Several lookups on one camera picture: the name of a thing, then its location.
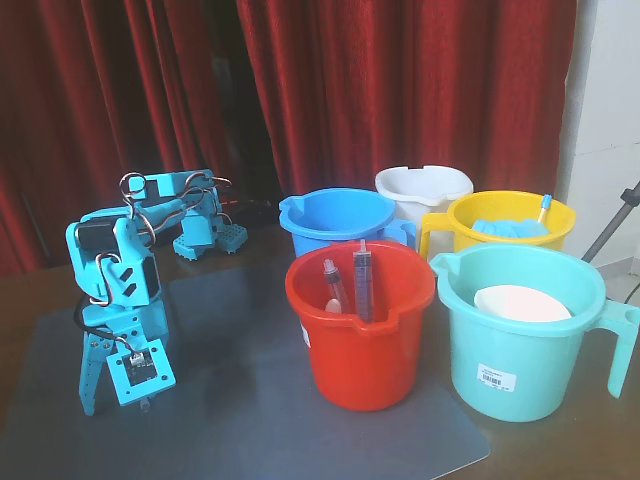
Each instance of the blue robotic arm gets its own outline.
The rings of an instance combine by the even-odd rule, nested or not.
[[[190,260],[214,247],[231,253],[246,241],[246,230],[222,213],[215,181],[210,170],[128,174],[121,181],[127,207],[98,210],[67,228],[76,281],[91,303],[82,314],[79,303],[74,314],[85,331],[79,393],[87,415],[94,413],[105,362],[121,405],[146,401],[175,384],[150,247],[157,233],[178,223],[183,233],[174,249]]]

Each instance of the plastic syringe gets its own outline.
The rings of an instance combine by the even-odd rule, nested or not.
[[[349,300],[347,299],[347,293],[344,291],[342,277],[332,260],[326,259],[324,261],[324,276],[329,285],[329,293],[340,302],[341,313],[350,313]]]
[[[356,284],[356,313],[363,322],[373,322],[373,281],[371,279],[371,252],[364,240],[360,240],[360,251],[353,254]]]

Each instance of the red bucket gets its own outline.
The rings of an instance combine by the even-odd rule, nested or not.
[[[402,400],[415,383],[422,312],[435,278],[415,251],[392,242],[368,242],[372,253],[374,322],[324,310],[331,299],[323,261],[340,270],[355,305],[353,253],[359,242],[331,245],[297,258],[287,273],[289,303],[308,335],[311,368],[320,392],[350,410],[371,411]]]

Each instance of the white label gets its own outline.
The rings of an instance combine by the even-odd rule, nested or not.
[[[304,338],[304,343],[307,344],[307,347],[311,348],[311,341],[309,340],[309,332],[304,328],[302,322],[300,322],[300,328],[302,328],[302,338]]]
[[[516,389],[517,378],[512,373],[501,372],[481,363],[478,364],[478,380],[503,392],[513,392]]]

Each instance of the white bucket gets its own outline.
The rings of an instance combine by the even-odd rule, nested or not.
[[[376,175],[376,190],[395,200],[395,218],[416,224],[416,249],[420,251],[422,217],[430,212],[446,212],[460,197],[473,193],[473,183],[460,170],[437,165],[422,168],[393,167]],[[432,232],[429,258],[453,251],[451,232]]]

